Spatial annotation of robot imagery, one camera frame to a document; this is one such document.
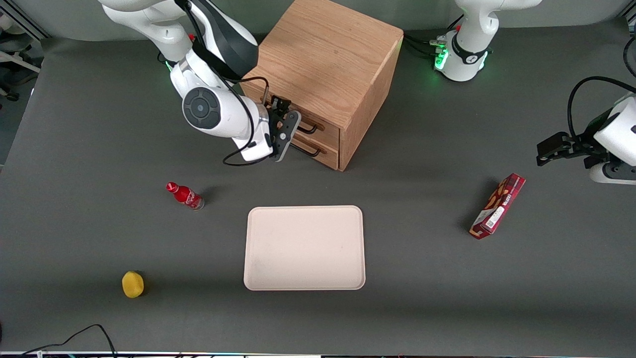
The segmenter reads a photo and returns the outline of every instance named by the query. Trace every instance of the bottle label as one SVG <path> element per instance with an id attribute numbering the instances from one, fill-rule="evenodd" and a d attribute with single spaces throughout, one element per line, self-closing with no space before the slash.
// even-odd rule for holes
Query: bottle label
<path id="1" fill-rule="evenodd" d="M 197 209 L 200 203 L 201 203 L 201 196 L 199 196 L 197 193 L 190 190 L 190 192 L 188 193 L 188 197 L 186 198 L 186 202 L 184 204 L 189 206 L 190 208 Z"/>

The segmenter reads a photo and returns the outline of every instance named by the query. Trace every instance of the chair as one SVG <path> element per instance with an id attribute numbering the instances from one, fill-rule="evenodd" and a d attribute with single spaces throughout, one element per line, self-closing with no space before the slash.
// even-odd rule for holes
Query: chair
<path id="1" fill-rule="evenodd" d="M 13 62 L 36 73 L 40 68 L 27 62 L 30 58 L 25 53 L 31 48 L 33 39 L 28 34 L 3 34 L 0 36 L 0 63 Z M 17 101 L 20 97 L 17 93 L 5 90 L 0 87 L 0 96 L 6 97 L 9 101 Z"/>

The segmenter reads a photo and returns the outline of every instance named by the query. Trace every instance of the wall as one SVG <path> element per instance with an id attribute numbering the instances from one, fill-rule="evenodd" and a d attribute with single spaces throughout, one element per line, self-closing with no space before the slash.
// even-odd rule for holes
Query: wall
<path id="1" fill-rule="evenodd" d="M 52 36 L 89 41 L 136 39 L 112 23 L 97 0 L 13 0 Z M 335 0 L 406 30 L 445 27 L 461 11 L 452 0 Z M 268 32 L 292 0 L 214 0 L 252 32 Z M 539 6 L 499 13 L 503 27 L 585 25 L 614 17 L 629 0 L 544 0 Z"/>

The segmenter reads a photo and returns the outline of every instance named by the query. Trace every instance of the drawer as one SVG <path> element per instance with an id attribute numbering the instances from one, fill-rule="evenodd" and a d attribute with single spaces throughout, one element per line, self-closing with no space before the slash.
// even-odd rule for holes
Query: drawer
<path id="1" fill-rule="evenodd" d="M 315 118 L 313 113 L 307 113 L 302 109 L 300 109 L 299 112 L 302 115 L 302 119 L 298 127 L 305 130 L 312 130 L 315 126 L 316 129 L 312 134 L 304 133 L 302 131 L 297 132 L 302 133 L 304 137 L 311 138 L 320 144 L 326 145 L 327 147 L 338 151 L 340 148 L 339 128 Z"/>
<path id="2" fill-rule="evenodd" d="M 294 134 L 294 138 L 291 140 L 292 144 L 299 146 L 301 149 L 309 152 L 315 153 L 316 150 L 320 150 L 320 153 L 314 157 L 315 160 L 323 163 L 331 169 L 338 169 L 338 151 L 326 146 L 322 143 L 318 143 L 308 137 L 305 134 L 296 132 Z"/>

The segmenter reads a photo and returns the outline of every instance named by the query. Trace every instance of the red bottle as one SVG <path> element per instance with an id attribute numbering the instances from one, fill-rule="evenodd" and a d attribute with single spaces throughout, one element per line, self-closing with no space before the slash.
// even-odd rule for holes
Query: red bottle
<path id="1" fill-rule="evenodd" d="M 188 187 L 180 187 L 176 183 L 170 182 L 165 186 L 169 192 L 173 193 L 174 198 L 181 204 L 188 206 L 192 210 L 201 210 L 204 207 L 205 201 L 201 195 L 193 192 Z"/>

